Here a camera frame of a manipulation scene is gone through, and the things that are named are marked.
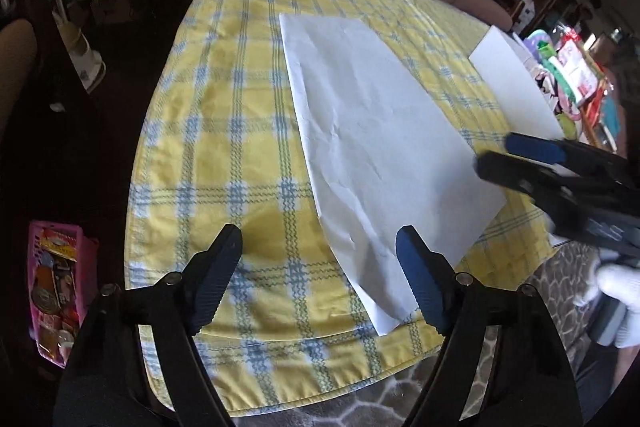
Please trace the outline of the white gloved right hand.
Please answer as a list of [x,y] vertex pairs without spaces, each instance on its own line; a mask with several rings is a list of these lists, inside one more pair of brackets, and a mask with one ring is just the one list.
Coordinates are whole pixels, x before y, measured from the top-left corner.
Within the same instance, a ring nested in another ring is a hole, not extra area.
[[599,249],[588,263],[586,288],[574,298],[593,305],[589,338],[603,347],[639,344],[639,259]]

